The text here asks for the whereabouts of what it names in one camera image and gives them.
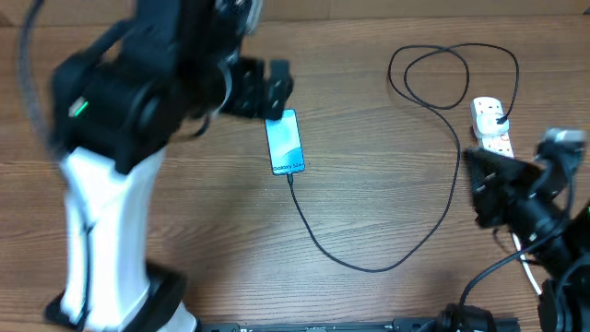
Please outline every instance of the black cable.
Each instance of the black cable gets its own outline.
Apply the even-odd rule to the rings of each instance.
[[[469,292],[471,292],[471,290],[473,290],[473,288],[476,287],[476,285],[478,284],[478,282],[480,282],[485,277],[487,277],[490,274],[492,274],[493,272],[495,272],[500,267],[503,267],[506,264],[514,261],[514,259],[520,257],[520,255],[524,255],[526,253],[530,253],[530,252],[534,251],[539,246],[545,244],[546,242],[548,242],[551,239],[553,239],[553,236],[547,236],[544,239],[541,239],[538,242],[533,243],[531,246],[526,247],[523,250],[517,251],[517,252],[515,252],[512,255],[509,255],[509,256],[503,258],[501,261],[498,261],[494,265],[492,265],[492,266],[486,268],[485,270],[483,270],[475,278],[473,278],[471,281],[469,281],[469,283],[467,284],[467,286],[463,290],[463,294],[461,294],[461,300],[459,301],[459,305],[460,306],[464,306],[465,305],[465,302],[467,300],[467,295],[469,295]]]
[[[455,106],[457,106],[458,104],[461,103],[461,101],[463,101],[463,99],[465,98],[465,95],[467,94],[467,90],[469,89],[469,66],[467,65],[467,61],[457,52],[453,51],[454,48],[458,48],[458,47],[465,47],[465,46],[482,46],[482,47],[490,47],[493,49],[497,49],[497,50],[501,50],[504,51],[506,53],[508,53],[514,60],[514,64],[515,64],[515,68],[516,68],[516,80],[515,80],[515,84],[514,84],[514,93],[513,93],[513,99],[512,102],[510,104],[510,108],[508,110],[508,112],[506,113],[506,115],[504,115],[502,118],[498,119],[499,123],[503,123],[508,119],[508,115],[510,115],[513,106],[514,106],[514,101],[516,99],[516,94],[518,93],[518,83],[519,83],[519,79],[520,79],[520,66],[518,65],[518,61],[516,60],[516,56],[500,47],[500,46],[495,46],[495,45],[490,45],[490,44],[484,44],[484,43],[463,43],[463,44],[457,44],[457,45],[453,45],[453,46],[449,46],[449,47],[443,47],[443,46],[438,46],[438,45],[408,45],[408,46],[404,46],[401,47],[399,49],[397,49],[397,51],[394,52],[394,54],[391,57],[391,60],[389,62],[389,66],[387,67],[387,76],[389,79],[389,83],[391,84],[391,87],[395,90],[395,92],[397,92],[397,94],[399,94],[402,98],[411,101],[419,106],[424,107],[425,109],[431,111],[432,113],[434,113],[436,116],[438,116],[443,122],[444,124],[449,128],[449,130],[451,131],[451,134],[453,134],[454,137],[454,142],[456,145],[456,164],[454,166],[454,175],[453,175],[453,180],[451,182],[451,190],[449,192],[449,199],[447,200],[446,203],[446,207],[444,208],[444,212],[442,213],[441,217],[439,218],[439,220],[434,224],[434,226],[432,227],[431,231],[429,231],[428,234],[426,234],[426,236],[424,237],[424,239],[422,239],[422,241],[420,241],[412,250],[409,251],[409,253],[407,253],[404,257],[402,257],[402,259],[400,259],[399,261],[397,261],[397,263],[389,266],[389,267],[384,267],[384,268],[377,268],[377,269],[370,269],[370,268],[364,268],[364,267],[356,267],[353,266],[349,263],[346,263],[336,257],[334,257],[333,255],[331,255],[330,253],[328,253],[323,246],[317,241],[317,239],[315,238],[315,235],[313,235],[313,231],[312,228],[310,227],[309,223],[307,222],[307,219],[305,219],[305,216],[303,216],[303,212],[301,211],[301,208],[299,206],[299,203],[297,201],[297,197],[295,196],[295,191],[293,189],[293,175],[292,174],[288,174],[287,175],[287,179],[289,182],[289,188],[291,191],[291,196],[293,197],[293,202],[295,203],[295,207],[297,208],[297,210],[299,211],[299,214],[301,216],[301,219],[303,220],[303,223],[305,224],[305,228],[307,228],[307,232],[310,234],[310,237],[312,238],[313,243],[315,243],[315,246],[329,259],[333,260],[334,262],[338,263],[341,266],[344,267],[348,267],[348,268],[352,268],[354,270],[357,271],[361,271],[361,272],[367,272],[367,273],[380,273],[380,272],[385,272],[385,271],[389,271],[391,269],[394,269],[398,266],[400,266],[402,263],[404,263],[408,258],[410,258],[425,242],[428,241],[428,239],[436,232],[436,230],[439,228],[439,226],[441,226],[441,223],[443,222],[444,218],[446,217],[447,213],[449,212],[449,208],[451,207],[451,202],[453,201],[453,193],[454,193],[454,188],[456,185],[456,181],[457,181],[457,174],[459,173],[459,165],[461,163],[461,142],[459,141],[459,137],[457,135],[457,133],[455,132],[455,130],[453,129],[453,126],[446,120],[446,118],[440,114],[438,111],[436,110],[451,110],[453,109]],[[398,55],[400,52],[404,51],[404,50],[408,50],[408,49],[415,49],[415,48],[432,48],[435,49],[436,51],[434,52],[430,52],[430,53],[426,53],[424,55],[422,55],[421,57],[419,57],[418,59],[412,61],[407,67],[406,67],[406,71],[404,73],[404,84],[407,88],[407,91],[411,94],[411,97],[409,97],[408,95],[404,94],[402,91],[400,91],[396,86],[395,83],[391,77],[391,72],[392,72],[392,66],[395,60],[395,56]],[[407,73],[409,71],[409,69],[415,65],[417,62],[438,54],[438,53],[451,53],[452,55],[456,56],[465,66],[466,69],[466,85],[465,85],[465,90],[463,91],[463,94],[461,95],[461,98],[459,98],[459,100],[451,105],[448,106],[438,106],[438,105],[434,105],[431,104],[425,100],[423,100],[422,98],[420,98],[418,95],[416,95],[416,93],[414,93],[414,91],[411,89],[411,87],[409,86],[409,84],[407,83]]]
[[[84,281],[84,297],[82,298],[82,309],[81,315],[76,323],[76,332],[83,332],[88,321],[90,310],[90,276],[92,272],[92,243],[90,242],[90,233],[92,232],[93,226],[88,224],[82,225],[84,229],[84,242],[86,243],[86,276]]]
[[[502,241],[500,240],[500,238],[498,237],[498,231],[500,231],[500,229],[494,229],[494,231],[491,233],[491,236],[494,239],[494,242],[503,250],[504,253],[511,255],[513,253],[513,251],[508,250],[508,248],[506,248],[506,246],[504,245],[504,243],[502,243]],[[519,262],[521,263],[527,263],[529,265],[532,266],[541,266],[541,263],[539,263],[536,260],[532,260],[532,259],[517,259]]]

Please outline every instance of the white cable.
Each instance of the white cable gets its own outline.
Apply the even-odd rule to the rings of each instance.
[[[518,236],[516,236],[516,234],[514,233],[511,233],[511,235],[513,236],[514,248],[516,248],[516,251],[521,251],[522,245],[520,244]],[[528,278],[528,281],[531,283],[531,286],[533,286],[533,289],[535,289],[535,293],[538,296],[540,296],[542,293],[541,288],[538,287],[537,281],[535,280],[535,277],[533,277],[533,272],[531,272],[530,266],[528,265],[528,263],[526,263],[526,256],[520,255],[520,259],[521,264],[523,265],[523,270],[525,271],[526,277]]]

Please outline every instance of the black base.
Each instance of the black base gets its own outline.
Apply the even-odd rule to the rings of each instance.
[[[157,332],[170,321],[183,300],[186,279],[181,274],[166,267],[147,263],[147,277],[149,291],[146,303],[124,332]],[[75,330],[77,326],[62,312],[63,297],[64,294],[61,293],[47,305],[45,319],[50,323]],[[199,330],[200,325],[197,319],[195,330]]]
[[[294,325],[239,326],[237,324],[203,324],[200,332],[416,332],[435,318],[396,318],[382,323],[317,323]],[[520,332],[518,319],[496,319],[498,332]]]

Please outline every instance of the phone screen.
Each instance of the phone screen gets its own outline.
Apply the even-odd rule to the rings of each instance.
[[[305,171],[295,110],[285,110],[278,121],[266,120],[270,165],[275,175]]]

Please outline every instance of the power strip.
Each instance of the power strip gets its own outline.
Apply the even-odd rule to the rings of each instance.
[[[475,98],[471,102],[471,116],[473,132],[481,148],[514,158],[513,147],[508,136],[510,120],[498,124],[498,119],[504,116],[500,101],[492,97]]]

